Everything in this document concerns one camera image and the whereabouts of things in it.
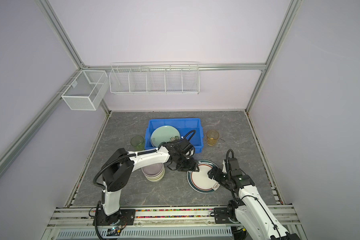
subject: green glass cup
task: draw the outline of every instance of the green glass cup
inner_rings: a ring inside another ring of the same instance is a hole
[[[145,139],[142,136],[134,136],[131,139],[131,145],[134,147],[135,151],[143,151],[144,150]]]

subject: wire basket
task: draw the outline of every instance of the wire basket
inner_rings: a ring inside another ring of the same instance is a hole
[[[156,67],[113,67],[109,74],[114,94],[199,93],[200,76],[196,65]]]
[[[109,85],[105,71],[82,70],[61,97],[71,110],[95,111]]]

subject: countertop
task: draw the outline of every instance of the countertop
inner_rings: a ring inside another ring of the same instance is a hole
[[[276,204],[245,113],[202,111],[112,113],[73,205],[95,206],[101,199],[101,188],[94,186],[92,180],[101,166],[118,148],[124,147],[127,151],[132,151],[131,138],[135,135],[144,137],[148,121],[161,118],[200,118],[204,132],[204,147],[201,153],[193,157],[197,160],[210,160],[222,167],[226,151],[233,149],[240,168],[251,176],[264,202],[267,205]],[[220,138],[214,146],[206,144],[205,134],[210,129],[220,133]],[[127,185],[122,189],[120,206],[226,205],[231,199],[231,193],[222,186],[209,194],[196,192],[188,184],[186,172],[166,168],[162,180],[150,182],[144,177],[141,169],[138,169],[131,174]]]

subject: light green plate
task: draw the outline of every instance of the light green plate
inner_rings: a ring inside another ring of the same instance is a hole
[[[179,139],[179,131],[172,126],[158,127],[151,135],[151,143],[154,147],[158,147],[162,142],[173,142]]]

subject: cup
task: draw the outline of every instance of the cup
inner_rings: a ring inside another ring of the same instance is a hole
[[[206,143],[209,146],[215,145],[218,139],[219,139],[219,132],[218,131],[209,130],[208,132],[206,132]]]
[[[144,150],[144,142],[145,139],[142,136],[134,136],[131,139],[131,145],[134,147],[135,151],[143,151]]]

